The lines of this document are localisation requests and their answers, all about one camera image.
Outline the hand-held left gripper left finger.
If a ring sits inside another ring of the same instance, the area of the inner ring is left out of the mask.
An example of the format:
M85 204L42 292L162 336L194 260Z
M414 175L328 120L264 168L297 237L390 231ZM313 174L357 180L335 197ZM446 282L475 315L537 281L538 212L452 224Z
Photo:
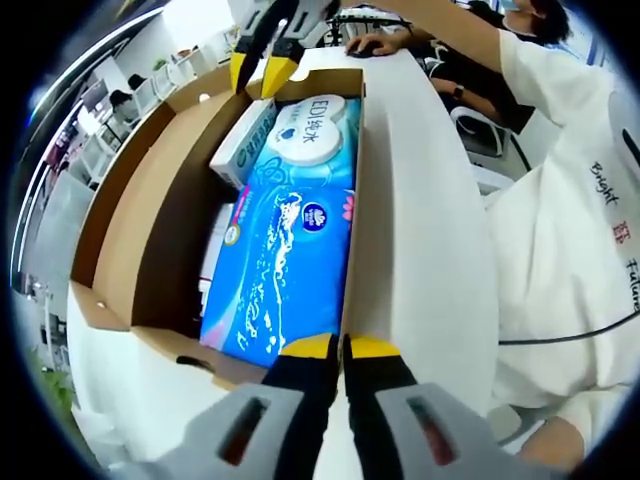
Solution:
M150 463L154 479L310 479L337 394L339 338L294 341L258 384L246 383L192 421Z

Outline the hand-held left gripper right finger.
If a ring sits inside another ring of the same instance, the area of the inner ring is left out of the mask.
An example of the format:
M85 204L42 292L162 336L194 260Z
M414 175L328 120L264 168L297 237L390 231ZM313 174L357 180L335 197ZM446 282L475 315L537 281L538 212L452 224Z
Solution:
M549 468L505 452L475 411L434 383L418 383L394 345L347 335L343 370L364 478L549 478Z

